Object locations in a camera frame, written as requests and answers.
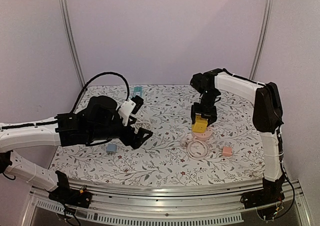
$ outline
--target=white wall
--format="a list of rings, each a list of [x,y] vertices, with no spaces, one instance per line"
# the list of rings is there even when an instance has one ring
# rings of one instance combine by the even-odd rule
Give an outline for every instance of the white wall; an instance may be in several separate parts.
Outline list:
[[[0,121],[23,122],[71,109],[80,90],[59,0],[0,0]],[[54,148],[21,150],[48,166]],[[30,185],[0,175],[0,225],[21,220]]]
[[[248,76],[265,0],[67,0],[84,77],[188,84],[214,68]],[[111,76],[96,85],[122,83]]]
[[[320,221],[320,0],[274,0],[256,80],[277,83],[285,164]]]

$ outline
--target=yellow block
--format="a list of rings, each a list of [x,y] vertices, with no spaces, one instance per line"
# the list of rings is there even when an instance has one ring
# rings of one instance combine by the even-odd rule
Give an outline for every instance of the yellow block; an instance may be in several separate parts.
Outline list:
[[[195,123],[192,125],[192,132],[204,133],[208,126],[208,121],[200,115],[195,116]]]

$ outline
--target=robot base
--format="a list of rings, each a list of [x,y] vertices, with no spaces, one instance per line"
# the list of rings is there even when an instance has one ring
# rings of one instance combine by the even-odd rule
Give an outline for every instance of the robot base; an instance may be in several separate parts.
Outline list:
[[[284,200],[285,195],[282,191],[282,184],[285,182],[285,176],[282,175],[275,182],[262,179],[263,189],[257,191],[245,192],[241,197],[241,203],[245,209],[259,207],[270,203]]]
[[[76,189],[71,189],[71,191],[72,191],[71,194],[78,193],[78,190]],[[50,194],[49,194],[49,199],[56,201],[56,198],[52,197]],[[91,199],[92,199],[92,193],[85,191],[79,194],[78,196],[66,201],[65,204],[77,206],[77,207],[89,208]]]

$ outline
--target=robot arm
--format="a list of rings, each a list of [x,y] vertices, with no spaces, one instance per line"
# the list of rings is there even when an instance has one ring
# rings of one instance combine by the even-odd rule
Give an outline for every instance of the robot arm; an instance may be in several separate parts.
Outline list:
[[[201,94],[199,103],[191,108],[192,130],[205,130],[217,120],[215,102],[221,94],[219,90],[231,92],[249,100],[253,107],[253,125],[260,132],[264,151],[264,189],[243,195],[246,208],[256,207],[284,199],[281,190],[285,177],[281,162],[283,147],[281,125],[283,110],[278,88],[274,83],[253,82],[229,73],[226,69],[215,69],[195,74],[190,84]]]
[[[49,198],[64,204],[88,207],[91,194],[69,187],[67,176],[29,162],[14,149],[50,145],[62,147],[85,144],[94,146],[119,138],[133,149],[139,148],[152,132],[131,127],[143,99],[135,96],[119,108],[110,97],[91,97],[88,106],[75,113],[59,114],[46,120],[25,124],[0,124],[0,173],[20,177],[49,192]]]

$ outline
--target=table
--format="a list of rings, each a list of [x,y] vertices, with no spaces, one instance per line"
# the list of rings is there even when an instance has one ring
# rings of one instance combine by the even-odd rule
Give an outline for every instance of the table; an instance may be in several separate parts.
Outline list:
[[[191,105],[199,93],[189,85],[142,85],[142,92],[144,105],[136,117],[149,119],[154,132],[144,145],[132,150],[113,140],[118,146],[115,155],[107,155],[107,145],[59,146],[50,169],[75,179],[150,187],[208,185],[263,176],[263,145],[253,126],[253,107],[248,100],[221,91],[209,154],[203,160],[193,160],[181,146],[181,139],[191,133]],[[86,107],[91,96],[99,95],[121,103],[126,88],[90,87],[77,111]],[[222,156],[223,146],[232,147],[231,157]]]

